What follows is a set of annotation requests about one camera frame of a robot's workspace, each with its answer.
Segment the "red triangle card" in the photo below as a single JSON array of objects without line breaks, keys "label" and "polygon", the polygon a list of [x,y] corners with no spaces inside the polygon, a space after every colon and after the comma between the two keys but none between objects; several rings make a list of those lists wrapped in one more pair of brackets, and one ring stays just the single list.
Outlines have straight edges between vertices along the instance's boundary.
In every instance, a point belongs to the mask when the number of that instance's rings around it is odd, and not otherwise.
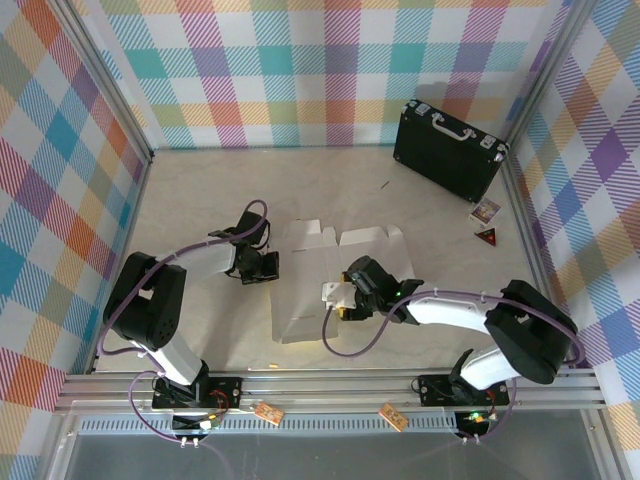
[{"label": "red triangle card", "polygon": [[490,228],[489,230],[483,230],[482,232],[478,232],[475,234],[476,237],[481,238],[489,245],[496,246],[496,229]]}]

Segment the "briefcase handle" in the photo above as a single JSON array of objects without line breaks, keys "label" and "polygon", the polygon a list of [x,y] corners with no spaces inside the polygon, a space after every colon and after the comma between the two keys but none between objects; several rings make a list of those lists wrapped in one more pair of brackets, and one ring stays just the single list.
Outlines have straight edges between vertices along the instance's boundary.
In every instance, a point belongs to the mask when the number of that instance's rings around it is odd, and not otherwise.
[{"label": "briefcase handle", "polygon": [[453,138],[454,140],[458,140],[459,142],[464,142],[469,137],[473,137],[473,138],[476,137],[476,132],[474,132],[471,128],[465,128],[464,131],[463,131],[464,135],[458,135],[456,132],[453,132],[453,131],[449,130],[448,128],[445,128],[442,125],[438,125],[439,121],[444,122],[444,117],[442,115],[440,115],[439,113],[434,113],[432,115],[432,118],[433,118],[433,122],[431,122],[431,124],[433,125],[433,128],[435,128],[439,132],[444,133],[445,135],[448,135],[449,137]]}]

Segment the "black briefcase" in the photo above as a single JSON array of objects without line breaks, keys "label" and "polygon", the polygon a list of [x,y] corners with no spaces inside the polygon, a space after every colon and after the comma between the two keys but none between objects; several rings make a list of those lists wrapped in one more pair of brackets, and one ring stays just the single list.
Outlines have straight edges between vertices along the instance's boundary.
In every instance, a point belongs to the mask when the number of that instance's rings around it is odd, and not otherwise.
[{"label": "black briefcase", "polygon": [[477,203],[509,153],[509,144],[419,100],[402,108],[393,157]]}]

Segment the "small card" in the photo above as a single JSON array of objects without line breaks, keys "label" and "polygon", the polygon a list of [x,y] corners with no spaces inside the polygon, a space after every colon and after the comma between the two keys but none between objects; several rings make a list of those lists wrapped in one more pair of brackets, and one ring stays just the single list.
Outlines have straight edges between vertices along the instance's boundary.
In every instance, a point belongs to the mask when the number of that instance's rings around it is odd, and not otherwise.
[{"label": "small card", "polygon": [[282,410],[272,407],[271,405],[267,405],[266,403],[258,405],[253,413],[261,419],[274,424],[276,427],[280,425],[282,417],[284,417],[284,412]]},{"label": "small card", "polygon": [[480,221],[483,225],[488,225],[493,217],[500,211],[502,207],[488,198],[483,198],[471,212],[471,217]]},{"label": "small card", "polygon": [[407,420],[407,417],[402,415],[398,410],[396,410],[396,407],[394,407],[390,403],[385,403],[382,406],[382,408],[380,409],[380,415],[382,415],[382,418],[389,422],[391,426],[399,432],[404,430],[407,425],[409,425],[409,420]]}]

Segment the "plaid wallpaper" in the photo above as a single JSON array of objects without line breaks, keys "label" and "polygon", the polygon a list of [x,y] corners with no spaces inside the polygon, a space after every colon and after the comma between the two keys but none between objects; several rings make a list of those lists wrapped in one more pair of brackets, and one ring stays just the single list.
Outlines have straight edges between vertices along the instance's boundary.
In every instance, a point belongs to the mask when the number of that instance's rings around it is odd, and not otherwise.
[{"label": "plaid wallpaper", "polygon": [[174,148],[392,144],[412,97],[500,133],[570,3],[76,1],[150,140]]},{"label": "plaid wallpaper", "polygon": [[601,0],[516,149],[552,285],[640,479],[640,3]]},{"label": "plaid wallpaper", "polygon": [[0,479],[29,479],[143,170],[45,0],[0,0]]}]

